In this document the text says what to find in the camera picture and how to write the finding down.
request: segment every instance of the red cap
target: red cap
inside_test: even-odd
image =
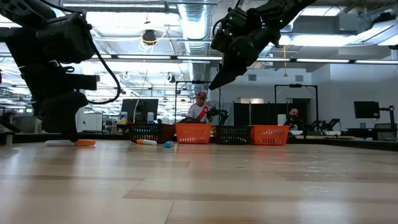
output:
[[[206,98],[206,93],[205,92],[200,92],[200,93],[197,94],[197,97]]]

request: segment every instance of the metal frame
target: metal frame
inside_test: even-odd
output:
[[[175,82],[175,99],[174,99],[174,123],[176,123],[177,122],[177,85],[179,84],[179,83],[192,83],[192,84],[209,84],[209,83],[211,83],[211,82],[209,82],[209,81],[199,81],[199,80],[197,80],[197,81],[176,81]],[[220,100],[218,101],[218,107],[219,107],[219,109],[221,109],[221,88],[220,88],[220,91],[219,91],[219,97],[218,97]]]
[[[278,120],[278,110],[277,110],[277,87],[278,86],[287,86],[289,88],[302,88],[302,87],[312,87],[315,89],[315,107],[317,114],[317,122],[319,122],[319,108],[318,108],[318,86],[317,85],[301,85],[301,84],[290,84],[290,85],[274,85],[274,96],[275,96],[275,120]]]

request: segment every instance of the table surface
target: table surface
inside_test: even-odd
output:
[[[398,220],[398,153],[324,145],[0,147],[0,223]]]

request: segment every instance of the black basket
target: black basket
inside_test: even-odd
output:
[[[249,126],[214,126],[214,142],[217,144],[243,145],[250,143]]]
[[[175,126],[169,124],[129,124],[129,135],[132,142],[138,139],[157,141],[163,144],[173,141]]]

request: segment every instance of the blue object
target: blue object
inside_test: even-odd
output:
[[[172,141],[168,141],[164,144],[164,147],[172,147],[173,142]]]

